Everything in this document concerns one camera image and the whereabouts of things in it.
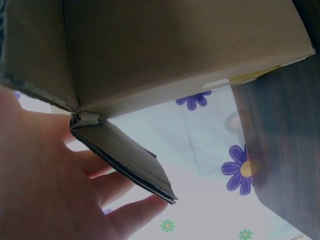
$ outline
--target yellow flower center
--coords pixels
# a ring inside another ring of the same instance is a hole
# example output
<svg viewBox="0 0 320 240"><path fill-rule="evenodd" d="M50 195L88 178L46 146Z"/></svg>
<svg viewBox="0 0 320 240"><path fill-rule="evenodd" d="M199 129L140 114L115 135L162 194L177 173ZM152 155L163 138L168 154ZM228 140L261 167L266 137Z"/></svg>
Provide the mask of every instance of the yellow flower center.
<svg viewBox="0 0 320 240"><path fill-rule="evenodd" d="M240 168L240 173L245 178L248 178L248 177L252 176L251 166L250 166L250 162L249 161L245 161L244 164L242 164L242 166Z"/></svg>

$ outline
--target box flap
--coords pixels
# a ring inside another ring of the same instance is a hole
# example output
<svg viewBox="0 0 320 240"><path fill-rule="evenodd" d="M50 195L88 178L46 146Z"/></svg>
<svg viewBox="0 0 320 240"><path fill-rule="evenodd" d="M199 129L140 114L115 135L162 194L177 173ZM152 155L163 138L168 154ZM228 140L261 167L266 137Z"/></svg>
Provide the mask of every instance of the box flap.
<svg viewBox="0 0 320 240"><path fill-rule="evenodd" d="M100 120L99 124L96 124L97 122L90 121L85 113L71 115L72 134L125 177L174 204L177 198L155 155L130 139L112 123Z"/></svg>
<svg viewBox="0 0 320 240"><path fill-rule="evenodd" d="M0 11L0 83L60 108L78 107L63 1L2 0Z"/></svg>
<svg viewBox="0 0 320 240"><path fill-rule="evenodd" d="M66 0L65 11L80 105L107 117L313 53L291 0Z"/></svg>

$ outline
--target floral tablecloth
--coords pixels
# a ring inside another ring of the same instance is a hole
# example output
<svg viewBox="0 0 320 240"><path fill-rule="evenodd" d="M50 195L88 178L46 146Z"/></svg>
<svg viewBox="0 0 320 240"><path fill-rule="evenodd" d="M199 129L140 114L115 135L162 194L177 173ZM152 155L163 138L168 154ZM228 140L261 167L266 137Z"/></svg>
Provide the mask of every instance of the floral tablecloth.
<svg viewBox="0 0 320 240"><path fill-rule="evenodd" d="M16 92L23 108L51 113L46 103ZM136 111L111 120L155 153L179 198L130 239L310 239L256 197L250 153L229 86ZM69 145L84 150L80 142ZM149 193L134 187L105 214Z"/></svg>

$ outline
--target corrugated cardboard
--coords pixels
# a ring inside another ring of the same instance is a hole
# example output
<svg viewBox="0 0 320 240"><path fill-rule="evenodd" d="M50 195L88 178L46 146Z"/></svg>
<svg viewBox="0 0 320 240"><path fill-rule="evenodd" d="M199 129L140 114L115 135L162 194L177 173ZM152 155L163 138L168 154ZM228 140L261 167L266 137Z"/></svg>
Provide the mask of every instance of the corrugated cardboard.
<svg viewBox="0 0 320 240"><path fill-rule="evenodd" d="M79 140L170 203L156 158L107 119L314 54L291 0L4 0L0 11L2 84L73 113Z"/></svg>

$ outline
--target yellow tape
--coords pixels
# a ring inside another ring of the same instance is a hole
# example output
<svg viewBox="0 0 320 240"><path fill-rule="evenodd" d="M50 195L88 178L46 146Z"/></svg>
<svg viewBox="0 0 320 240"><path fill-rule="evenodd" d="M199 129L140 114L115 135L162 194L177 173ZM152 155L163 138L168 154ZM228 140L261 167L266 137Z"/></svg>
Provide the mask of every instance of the yellow tape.
<svg viewBox="0 0 320 240"><path fill-rule="evenodd" d="M258 77L260 77L261 75L264 75L266 73L269 73L275 69L280 68L281 66L275 66L272 68L269 68L267 70L262 70L262 71L256 71L253 73L247 73L247 74L243 74L243 75L239 75L239 76L233 76L233 77L229 77L229 82L231 84L240 84L240 83L245 83L249 80L254 80Z"/></svg>

